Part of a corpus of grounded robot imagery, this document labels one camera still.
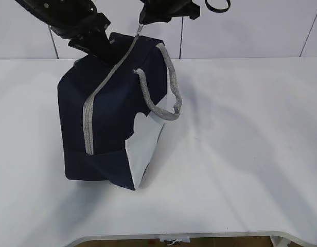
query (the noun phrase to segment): fabric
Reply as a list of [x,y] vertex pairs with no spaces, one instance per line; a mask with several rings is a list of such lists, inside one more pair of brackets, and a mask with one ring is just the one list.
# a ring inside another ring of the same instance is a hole
[[[112,33],[110,41],[122,58],[134,37]],[[163,42],[140,36],[125,61],[96,94],[91,115],[93,155],[86,153],[83,107],[113,67],[88,55],[61,79],[58,101],[68,179],[109,180],[131,190],[139,186],[164,121],[146,105],[134,71],[138,68],[144,71],[152,102],[164,108],[167,68],[156,48],[159,43]],[[144,132],[135,133],[137,126]]]

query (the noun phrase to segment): bag handle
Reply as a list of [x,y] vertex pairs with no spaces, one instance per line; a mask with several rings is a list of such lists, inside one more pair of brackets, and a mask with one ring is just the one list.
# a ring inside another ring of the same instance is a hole
[[231,7],[231,0],[226,0],[226,1],[228,3],[228,7],[225,9],[216,9],[216,8],[212,7],[209,4],[208,0],[205,0],[205,5],[208,7],[209,10],[211,10],[214,13],[224,13],[224,12],[227,12]]
[[153,101],[150,98],[149,91],[148,91],[148,85],[147,85],[145,72],[141,68],[135,70],[134,72],[136,74],[138,74],[138,76],[139,76],[140,86],[142,88],[144,99],[145,99],[145,102],[146,102],[148,108],[153,113],[155,113],[158,117],[160,117],[161,119],[164,119],[164,120],[167,120],[167,121],[174,121],[174,120],[177,120],[179,118],[181,105],[183,103],[183,100],[181,98],[181,95],[180,95],[179,89],[178,89],[177,75],[175,73],[175,69],[174,69],[174,66],[172,64],[171,58],[169,56],[169,53],[168,53],[167,49],[165,48],[164,44],[158,43],[156,45],[156,47],[160,50],[160,52],[161,52],[161,54],[163,56],[163,59],[165,61],[165,64],[167,65],[167,67],[169,69],[169,73],[170,73],[170,88],[171,88],[171,91],[175,95],[175,98],[177,100],[176,103],[173,106],[174,113],[169,112],[169,111],[167,111],[165,109],[159,108],[153,103]]

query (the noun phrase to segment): navy blue bag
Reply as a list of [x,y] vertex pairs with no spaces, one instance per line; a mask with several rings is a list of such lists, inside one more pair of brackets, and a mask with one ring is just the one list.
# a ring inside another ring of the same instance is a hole
[[[58,85],[65,174],[70,180],[102,181],[135,190],[150,163],[165,120],[182,104],[177,78],[163,41],[112,33],[121,57],[108,66],[88,55]],[[167,67],[176,96],[166,107]]]

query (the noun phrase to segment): gray rope handle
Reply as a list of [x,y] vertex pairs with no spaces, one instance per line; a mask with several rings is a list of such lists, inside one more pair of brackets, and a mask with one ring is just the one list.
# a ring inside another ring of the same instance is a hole
[[146,102],[148,108],[153,113],[155,113],[158,117],[160,117],[161,119],[164,119],[164,120],[167,120],[167,121],[175,121],[180,116],[181,105],[183,103],[183,100],[181,98],[181,95],[180,95],[179,89],[178,89],[177,75],[175,73],[175,69],[174,69],[173,63],[171,61],[171,58],[169,56],[169,53],[168,53],[167,49],[165,48],[164,44],[158,43],[156,47],[160,50],[160,52],[161,52],[161,54],[163,56],[163,59],[165,61],[165,64],[167,65],[167,67],[169,69],[169,73],[170,73],[170,88],[171,88],[171,91],[175,95],[175,98],[177,100],[176,103],[173,106],[174,113],[169,112],[169,111],[167,111],[165,109],[162,109],[160,107],[157,107],[153,103],[153,101],[150,98],[149,91],[148,91],[148,85],[147,85],[145,72],[141,68],[135,70],[134,72],[136,74],[138,74],[138,76],[139,76],[140,86],[142,88],[144,99],[145,99],[145,102]]

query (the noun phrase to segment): floor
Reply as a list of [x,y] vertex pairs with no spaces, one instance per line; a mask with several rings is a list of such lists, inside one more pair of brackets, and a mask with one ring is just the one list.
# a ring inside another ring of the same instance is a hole
[[[164,247],[158,239],[90,241],[77,247]],[[270,237],[194,238],[180,247],[273,247]],[[291,243],[289,247],[300,247]]]

